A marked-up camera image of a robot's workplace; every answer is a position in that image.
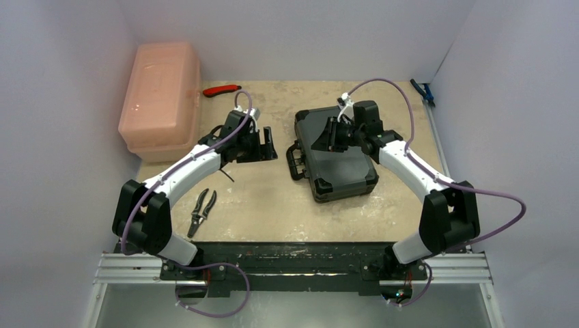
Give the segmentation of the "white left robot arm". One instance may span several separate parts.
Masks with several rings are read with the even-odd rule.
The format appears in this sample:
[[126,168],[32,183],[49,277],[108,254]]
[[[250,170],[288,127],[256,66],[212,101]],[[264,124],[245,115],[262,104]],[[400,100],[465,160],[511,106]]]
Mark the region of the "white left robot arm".
[[202,137],[193,149],[168,169],[145,182],[129,180],[119,195],[112,231],[120,251],[158,256],[177,263],[186,279],[203,273],[203,260],[192,242],[172,228],[171,209],[204,178],[231,162],[252,163],[277,158],[269,126],[259,128],[256,108],[230,111],[223,125]]

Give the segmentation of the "black poker set case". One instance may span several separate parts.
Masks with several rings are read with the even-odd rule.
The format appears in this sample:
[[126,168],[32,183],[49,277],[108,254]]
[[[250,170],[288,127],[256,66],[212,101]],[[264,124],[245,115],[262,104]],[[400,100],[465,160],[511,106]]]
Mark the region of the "black poker set case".
[[290,176],[295,181],[307,180],[318,203],[367,195],[380,178],[373,161],[360,148],[342,153],[311,149],[327,119],[338,113],[337,106],[298,111],[294,117],[296,140],[285,153]]

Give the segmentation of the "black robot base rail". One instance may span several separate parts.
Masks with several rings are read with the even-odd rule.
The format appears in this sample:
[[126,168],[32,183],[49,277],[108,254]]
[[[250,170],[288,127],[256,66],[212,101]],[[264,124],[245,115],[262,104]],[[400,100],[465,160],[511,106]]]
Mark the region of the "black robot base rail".
[[186,286],[209,297],[233,291],[355,292],[406,300],[426,285],[489,284],[483,254],[459,252],[391,268],[385,243],[202,242],[203,269],[184,270],[165,260],[138,254],[104,254],[98,284]]

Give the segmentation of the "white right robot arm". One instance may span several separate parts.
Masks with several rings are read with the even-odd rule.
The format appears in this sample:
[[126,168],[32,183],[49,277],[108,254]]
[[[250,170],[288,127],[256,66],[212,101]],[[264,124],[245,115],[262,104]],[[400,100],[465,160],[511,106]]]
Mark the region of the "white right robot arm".
[[373,100],[339,99],[339,114],[329,118],[311,149],[345,152],[358,147],[393,172],[422,203],[418,230],[386,248],[383,268],[393,278],[410,263],[447,251],[480,234],[476,196],[466,181],[455,183],[417,156],[394,130],[385,130]]

